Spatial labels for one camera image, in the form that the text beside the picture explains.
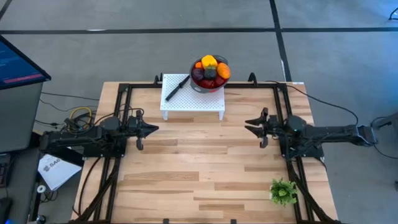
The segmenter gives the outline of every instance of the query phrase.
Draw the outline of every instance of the potted plant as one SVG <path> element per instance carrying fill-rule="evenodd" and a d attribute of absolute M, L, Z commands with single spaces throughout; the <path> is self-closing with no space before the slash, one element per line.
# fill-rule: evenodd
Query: potted plant
<path fill-rule="evenodd" d="M 275 179 L 272 180 L 271 194 L 271 200 L 275 204 L 281 204 L 284 207 L 286 207 L 288 203 L 297 202 L 295 198 L 295 194 L 297 194 L 295 182 L 284 182 L 283 178 L 281 178 L 279 181 Z"/>

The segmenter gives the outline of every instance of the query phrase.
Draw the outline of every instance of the white perforated platform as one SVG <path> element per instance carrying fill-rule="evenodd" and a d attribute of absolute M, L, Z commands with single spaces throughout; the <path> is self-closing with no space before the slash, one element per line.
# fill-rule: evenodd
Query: white perforated platform
<path fill-rule="evenodd" d="M 162 84 L 162 101 L 160 110 L 163 118 L 167 120 L 168 111 L 218 111 L 220 120 L 225 111 L 224 88 L 214 93 L 197 93 L 192 90 L 191 80 L 180 89 L 169 101 L 166 97 L 178 86 L 188 74 L 164 74 Z"/>

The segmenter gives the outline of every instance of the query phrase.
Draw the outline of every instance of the wooden tabletop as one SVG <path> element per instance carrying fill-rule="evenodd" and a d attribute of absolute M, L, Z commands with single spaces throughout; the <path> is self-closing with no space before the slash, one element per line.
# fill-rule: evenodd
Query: wooden tabletop
<path fill-rule="evenodd" d="M 118 85 L 104 83 L 96 119 L 114 111 Z M 305 91 L 304 85 L 294 86 Z M 173 111 L 164 121 L 161 91 L 132 91 L 131 106 L 144 108 L 144 121 L 159 126 L 159 130 L 144 140 L 143 151 L 136 149 L 135 138 L 128 141 L 126 156 L 121 159 L 113 223 L 161 223 L 164 218 L 171 223 L 229 223 L 231 219 L 238 223 L 296 223 L 292 205 L 284 208 L 269 198 L 272 179 L 288 180 L 279 143 L 269 138 L 269 145 L 261 149 L 260 140 L 244 128 L 244 121 L 259 117 L 263 107 L 276 114 L 271 89 L 225 88 L 223 121 L 217 112 Z M 307 97 L 292 88 L 289 96 L 293 114 L 313 123 Z M 95 160 L 85 162 L 75 208 Z M 324 166 L 312 158 L 303 158 L 303 162 L 310 193 L 329 216 L 337 218 Z M 82 208 L 97 194 L 102 168 L 103 159 L 88 179 Z M 103 218 L 108 196 L 104 198 Z M 302 197 L 299 199 L 306 219 Z"/>

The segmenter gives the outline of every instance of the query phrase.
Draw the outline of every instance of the computer monitor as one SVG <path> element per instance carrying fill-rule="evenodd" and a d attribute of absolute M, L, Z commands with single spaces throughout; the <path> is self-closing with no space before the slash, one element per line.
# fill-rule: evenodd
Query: computer monitor
<path fill-rule="evenodd" d="M 51 80 L 51 76 L 0 35 L 0 90 Z"/>

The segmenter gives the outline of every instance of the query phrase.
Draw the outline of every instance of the black knife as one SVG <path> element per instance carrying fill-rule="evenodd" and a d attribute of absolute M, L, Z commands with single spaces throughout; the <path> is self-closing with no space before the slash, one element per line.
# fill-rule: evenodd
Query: black knife
<path fill-rule="evenodd" d="M 175 87 L 175 89 L 166 97 L 166 101 L 169 101 L 179 91 L 179 89 L 181 89 L 186 84 L 188 80 L 189 80 L 189 75 L 186 78 L 184 78 L 184 80 L 182 80 L 182 82 L 180 82 L 178 86 Z"/>

